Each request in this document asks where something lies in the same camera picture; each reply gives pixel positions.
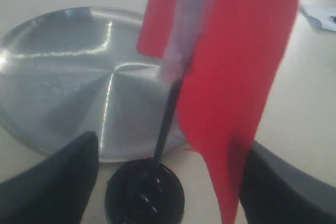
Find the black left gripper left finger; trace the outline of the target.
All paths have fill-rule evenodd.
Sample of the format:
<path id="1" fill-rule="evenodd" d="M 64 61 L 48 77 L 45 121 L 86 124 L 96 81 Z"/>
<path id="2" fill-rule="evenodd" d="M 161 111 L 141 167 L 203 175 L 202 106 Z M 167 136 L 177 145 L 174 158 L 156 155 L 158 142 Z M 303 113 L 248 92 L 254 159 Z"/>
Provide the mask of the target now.
<path id="1" fill-rule="evenodd" d="M 98 168 L 98 138 L 95 132 L 84 132 L 1 183 L 1 223 L 80 223 Z"/>

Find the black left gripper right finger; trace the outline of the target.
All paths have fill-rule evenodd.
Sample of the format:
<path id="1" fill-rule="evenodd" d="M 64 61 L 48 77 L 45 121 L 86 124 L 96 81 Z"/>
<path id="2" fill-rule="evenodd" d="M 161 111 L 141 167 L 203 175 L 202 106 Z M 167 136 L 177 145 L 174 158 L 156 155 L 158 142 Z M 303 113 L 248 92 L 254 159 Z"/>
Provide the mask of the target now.
<path id="1" fill-rule="evenodd" d="M 240 203 L 248 223 L 335 223 L 335 187 L 254 143 Z"/>

